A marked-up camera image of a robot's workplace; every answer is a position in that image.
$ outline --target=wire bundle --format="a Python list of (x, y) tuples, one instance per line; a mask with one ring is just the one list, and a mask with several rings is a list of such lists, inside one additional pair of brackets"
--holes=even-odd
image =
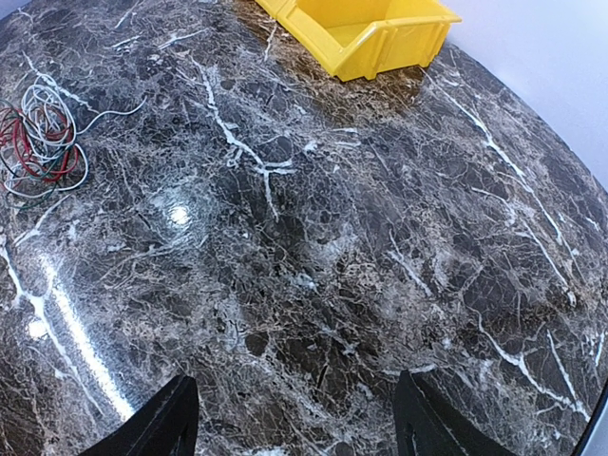
[(88, 177), (88, 158), (76, 143), (78, 136), (106, 114), (128, 116), (145, 103), (128, 112), (102, 112), (79, 131), (54, 87), (55, 81), (42, 74), (24, 93), (19, 109), (0, 100), (0, 161), (6, 168), (7, 197), (40, 203), (55, 191), (80, 187)]

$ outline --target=white wire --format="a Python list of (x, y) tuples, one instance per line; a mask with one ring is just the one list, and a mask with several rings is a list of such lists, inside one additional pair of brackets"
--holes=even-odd
[[(25, 171), (24, 165), (18, 162), (7, 170), (4, 186), (7, 191), (14, 196), (27, 200), (38, 200), (53, 191), (67, 192), (80, 187), (88, 177), (89, 167), (85, 151), (76, 143), (78, 136), (85, 134), (91, 126), (107, 114), (129, 116), (139, 111), (145, 104), (145, 99), (143, 99), (135, 109), (128, 112), (114, 110), (104, 111), (95, 116), (82, 131), (78, 131), (72, 113), (59, 93), (51, 88), (52, 86), (58, 86), (55, 80), (47, 74), (40, 74), (38, 78), (36, 78), (34, 84), (26, 89), (23, 98), (21, 99), (21, 115), (24, 120), (24, 126), (27, 130), (28, 137), (30, 138), (29, 146), (31, 147), (32, 154), (40, 164), (47, 164), (61, 158), (67, 148), (77, 147), (78, 153), (85, 163), (85, 173), (77, 183), (70, 187), (53, 187), (32, 195), (15, 189), (19, 182), (32, 180), (32, 177)], [(62, 138), (57, 140), (48, 139), (49, 131), (61, 131), (62, 129), (66, 131)], [(72, 132), (72, 138), (71, 140), (68, 140), (70, 132)], [(41, 166), (34, 161), (26, 162), (25, 165), (34, 169), (37, 167), (38, 170), (42, 172)]]

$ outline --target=marble table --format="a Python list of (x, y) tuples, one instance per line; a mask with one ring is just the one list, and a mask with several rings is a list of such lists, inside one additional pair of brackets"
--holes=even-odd
[(252, 0), (34, 0), (0, 57), (0, 97), (48, 73), (82, 125), (146, 98), (81, 138), (84, 187), (0, 211), (1, 454), (77, 454), (185, 373), (198, 454), (391, 455), (404, 369), (570, 453), (608, 195), (458, 48), (341, 84)]

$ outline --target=yellow bin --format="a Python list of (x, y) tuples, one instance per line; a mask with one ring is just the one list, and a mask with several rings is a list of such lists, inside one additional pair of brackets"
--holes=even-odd
[(434, 0), (256, 0), (342, 81), (427, 67), (461, 18)]

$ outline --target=cable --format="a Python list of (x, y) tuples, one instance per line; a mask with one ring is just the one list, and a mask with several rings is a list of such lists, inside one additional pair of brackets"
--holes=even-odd
[[(72, 113), (53, 87), (57, 83), (52, 77), (39, 74), (26, 89), (20, 109), (0, 100), (0, 162), (6, 170), (6, 198), (13, 195), (38, 200), (22, 209), (44, 202), (54, 192), (68, 192), (83, 185), (89, 162), (84, 149), (76, 143), (78, 136), (105, 115), (129, 116), (145, 103), (144, 99), (128, 112), (104, 111), (79, 131)], [(68, 183), (77, 170), (83, 175), (76, 183)]]

